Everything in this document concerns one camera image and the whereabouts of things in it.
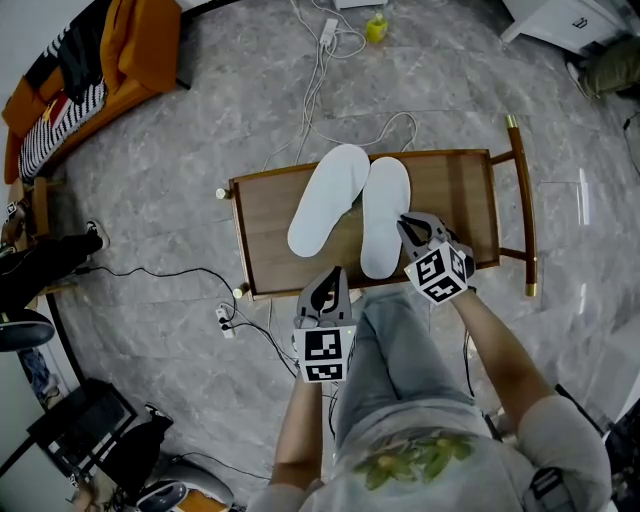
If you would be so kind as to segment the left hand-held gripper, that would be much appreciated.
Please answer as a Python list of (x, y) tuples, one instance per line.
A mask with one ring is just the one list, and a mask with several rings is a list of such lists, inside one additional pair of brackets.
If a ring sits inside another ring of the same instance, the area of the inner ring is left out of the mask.
[[(320, 316), (326, 304), (331, 320), (309, 317)], [(322, 272), (301, 291), (298, 315), (293, 344), (302, 379), (306, 383), (345, 381), (356, 326), (342, 321), (351, 317), (348, 280), (342, 267)]]

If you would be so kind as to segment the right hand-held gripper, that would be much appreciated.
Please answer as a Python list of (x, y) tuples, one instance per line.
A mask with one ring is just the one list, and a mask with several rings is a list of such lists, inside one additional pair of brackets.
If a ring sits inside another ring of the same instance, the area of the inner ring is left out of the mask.
[[(425, 231), (429, 238), (413, 227)], [(447, 235), (439, 217), (408, 212), (397, 222), (397, 231), (409, 258), (404, 273), (419, 294), (432, 304), (442, 304), (469, 288), (468, 279), (475, 272), (474, 253)]]

